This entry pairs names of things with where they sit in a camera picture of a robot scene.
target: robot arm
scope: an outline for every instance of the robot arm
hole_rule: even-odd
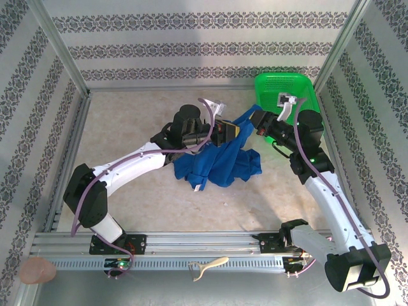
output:
[[[224,106],[209,100],[205,102],[212,109],[214,116],[215,128],[210,137],[211,141],[219,146],[234,139],[239,127],[215,120],[215,115],[220,115]],[[64,201],[75,214],[85,189],[96,177],[102,175],[86,194],[78,220],[83,227],[90,228],[107,242],[123,247],[126,243],[126,233],[108,213],[108,197],[140,175],[173,162],[187,151],[179,150],[201,143],[209,132],[210,124],[201,122],[200,109],[194,105],[184,105],[175,114],[173,122],[165,125],[161,132],[138,150],[102,166],[89,168],[86,164],[81,164],[76,167],[64,193]]]
[[[296,246],[307,251],[324,266],[330,284],[337,291],[345,291],[363,286],[371,286],[381,278],[371,260],[362,239],[372,251],[383,270],[386,269],[391,252],[386,244],[377,245],[373,236],[364,228],[350,206],[340,188],[339,180],[328,156],[320,148],[323,134],[323,124],[320,114],[312,110],[299,113],[299,139],[306,158],[317,169],[320,175],[335,188],[332,192],[316,175],[300,154],[292,125],[278,120],[278,115],[272,112],[257,110],[251,117],[251,122],[261,136],[271,136],[275,145],[284,146],[292,154],[288,156],[291,168],[313,195],[331,229],[331,242],[314,231],[306,221],[299,219],[282,224],[280,230],[283,247]],[[337,196],[340,196],[346,211],[354,224],[351,224]],[[357,226],[360,237],[357,237],[353,225]]]

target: wall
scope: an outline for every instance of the wall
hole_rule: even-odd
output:
[[[91,89],[315,79],[354,0],[45,0]]]
[[[372,1],[320,92],[354,204],[391,249],[399,305],[408,304],[407,4]]]
[[[41,231],[79,93],[24,0],[0,0],[0,305]]]

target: beige floor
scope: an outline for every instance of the beige floor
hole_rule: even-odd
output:
[[[221,100],[227,105],[223,117],[231,120],[256,102],[254,91],[95,93],[75,164],[105,164],[138,149],[181,105],[200,97]],[[261,154],[263,173],[246,183],[237,179],[221,188],[209,182],[204,191],[193,192],[186,181],[175,179],[169,164],[121,187],[109,197],[109,212],[126,231],[277,230],[281,222],[297,218],[327,229],[288,160],[255,133],[248,138],[249,148]],[[72,219],[65,205],[58,230],[69,231]]]

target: blue cloth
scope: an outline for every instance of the blue cloth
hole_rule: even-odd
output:
[[[200,185],[204,190],[207,179],[221,187],[228,187],[236,177],[245,182],[251,175],[262,173],[261,156],[255,150],[242,150],[247,138],[254,130],[249,117],[255,110],[261,107],[253,105],[241,117],[233,121],[240,127],[238,136],[216,147],[213,143],[208,144],[196,155],[184,154],[174,162],[174,172],[179,180],[185,178],[192,188]]]

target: metal frame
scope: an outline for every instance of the metal frame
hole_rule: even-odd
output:
[[[50,14],[48,14],[43,1],[27,0],[27,4],[36,17],[44,33],[47,35],[48,40],[51,42],[52,47],[59,56],[61,62],[64,64],[64,67],[67,69],[76,87],[80,91],[81,97],[85,97],[89,92],[89,88],[85,83],[85,80],[80,70],[78,69],[77,64],[72,58],[67,46],[65,45],[65,42],[62,40],[61,35],[58,33],[58,30],[54,22],[52,21]]]
[[[85,121],[88,116],[89,106],[91,104],[92,94],[89,95],[86,94],[82,99],[83,101],[80,102],[81,109],[79,109],[78,119],[75,122],[74,131],[72,133],[71,138],[67,140],[67,142],[69,142],[67,156],[65,162],[61,165],[62,166],[61,179],[59,181],[59,185],[56,186],[57,190],[55,192],[54,200],[51,203],[51,210],[49,218],[45,225],[44,229],[45,231],[52,231],[54,225],[58,225],[62,205],[64,204],[64,201],[62,200],[64,188],[68,184],[69,177],[74,167],[75,158],[77,156],[78,148],[82,137],[82,132],[84,131]]]
[[[349,43],[351,37],[353,36],[354,30],[371,2],[372,0],[357,0],[351,8],[349,17],[341,29],[340,34],[337,36],[328,57],[324,61],[323,66],[316,80],[314,81],[314,90],[316,93],[321,92],[323,89],[327,79],[330,76],[330,73],[332,73],[337,61],[342,55],[343,50]]]
[[[253,89],[253,85],[213,85],[213,86],[148,86],[148,87],[109,87],[92,88],[92,92],[118,91],[244,91]]]
[[[330,231],[318,231],[330,237]],[[253,235],[278,231],[216,231],[216,232],[132,232],[147,235],[145,255],[137,255],[134,271],[188,270],[191,261],[208,262],[227,256],[229,262],[216,267],[223,271],[284,273],[282,257],[298,257],[299,252],[262,254]],[[88,253],[92,233],[37,233],[29,257],[41,256],[54,263],[59,271],[95,271],[104,268],[106,258]],[[21,284],[14,306],[33,305],[38,285]]]

